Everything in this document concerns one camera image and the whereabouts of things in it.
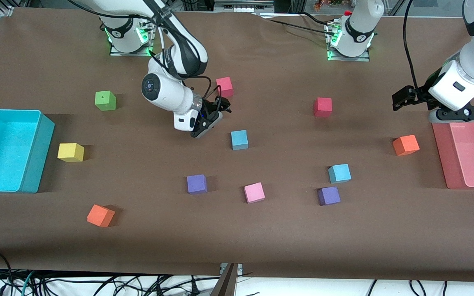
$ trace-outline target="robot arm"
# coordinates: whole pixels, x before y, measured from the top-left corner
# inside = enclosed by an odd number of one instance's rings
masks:
[[[381,0],[359,0],[352,15],[339,19],[340,31],[331,46],[343,56],[355,58],[363,54],[374,37],[374,29],[383,16]]]
[[[206,69],[207,52],[184,27],[162,0],[78,0],[102,14],[107,35],[116,49],[137,51],[146,43],[145,30],[153,23],[173,45],[154,56],[142,82],[142,94],[150,103],[173,112],[174,127],[203,136],[222,119],[222,111],[231,112],[230,103],[220,96],[209,102],[183,84],[183,80],[201,75]]]
[[[463,3],[463,17],[471,41],[442,68],[438,69],[419,91],[406,86],[393,95],[393,108],[427,103],[428,109],[436,109],[429,120],[433,123],[474,120],[474,0]]]

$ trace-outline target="white floor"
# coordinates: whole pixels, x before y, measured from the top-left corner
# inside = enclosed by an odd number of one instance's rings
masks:
[[[70,278],[70,280],[106,280],[107,277],[86,277]],[[131,277],[125,277],[122,280],[128,281]],[[143,287],[151,285],[156,277],[142,277]],[[189,281],[189,276],[172,277],[163,287],[170,287],[177,283]],[[372,280],[333,280],[333,279],[282,279],[267,277],[239,278],[237,284],[236,296],[250,296],[255,293],[258,296],[367,296],[367,292]],[[197,286],[199,290],[213,288],[216,280],[199,281]],[[422,281],[427,296],[441,296],[443,282]],[[53,282],[49,287],[59,296],[91,296],[94,294],[100,284],[87,283],[63,283]],[[190,290],[190,285],[184,285],[184,288]],[[421,290],[415,284],[417,292],[421,295]],[[107,285],[97,296],[111,296],[115,286]],[[184,294],[184,290],[175,289],[169,291],[166,295],[179,296]],[[137,291],[132,289],[122,290],[118,296],[136,296]],[[447,296],[470,296],[474,295],[474,283],[470,282],[449,282],[446,291]],[[372,291],[372,296],[414,296],[409,288],[408,281],[379,280]]]

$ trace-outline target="cyan plastic box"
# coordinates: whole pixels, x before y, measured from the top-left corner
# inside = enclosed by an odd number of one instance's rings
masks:
[[[38,191],[53,132],[39,110],[0,109],[0,192]]]

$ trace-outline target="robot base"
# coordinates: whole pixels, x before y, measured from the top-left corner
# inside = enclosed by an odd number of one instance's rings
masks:
[[[155,45],[155,35],[156,35],[156,27],[153,26],[152,30],[148,32],[147,38],[149,41],[140,47],[139,50],[132,52],[132,53],[124,53],[116,49],[111,43],[111,48],[109,49],[110,56],[151,56],[149,51],[153,50],[153,46]]]
[[[337,34],[337,30],[341,27],[341,24],[339,23],[340,19],[335,19],[333,22],[329,22],[327,25],[323,25],[325,32],[334,32]],[[328,60],[345,60],[348,62],[369,62],[370,57],[369,57],[369,51],[366,49],[361,56],[357,56],[355,58],[351,58],[348,56],[344,56],[335,49],[331,43],[334,38],[337,36],[331,36],[327,35],[325,37],[325,41],[327,42],[327,59]]]

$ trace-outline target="pink plastic box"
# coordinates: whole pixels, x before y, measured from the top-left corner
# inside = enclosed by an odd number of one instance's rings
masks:
[[[474,189],[474,122],[435,123],[434,137],[449,189]]]

